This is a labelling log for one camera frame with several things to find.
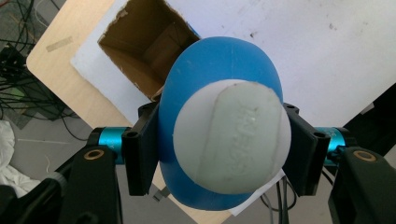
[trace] blue egg-shaped object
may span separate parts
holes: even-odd
[[[252,194],[220,194],[202,188],[183,172],[174,150],[173,131],[182,106],[202,87],[224,79],[261,83],[283,103],[274,65],[260,48],[247,41],[209,37],[192,44],[177,58],[165,81],[159,107],[160,165],[166,186],[175,198],[196,209],[230,209]]]

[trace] white sheet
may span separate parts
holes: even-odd
[[[9,165],[14,154],[15,137],[8,121],[0,120],[0,185],[13,187],[18,197],[35,188],[40,181],[33,180]]]

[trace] wooden table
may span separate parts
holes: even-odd
[[[132,126],[93,85],[79,75],[70,60],[112,5],[112,1],[67,0],[27,59],[29,70],[91,127]],[[159,168],[153,179],[165,184]],[[207,212],[169,198],[198,223],[221,223],[231,213]]]

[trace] open cardboard box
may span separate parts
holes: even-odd
[[[111,61],[154,99],[177,57],[199,37],[163,0],[130,0],[99,39]]]

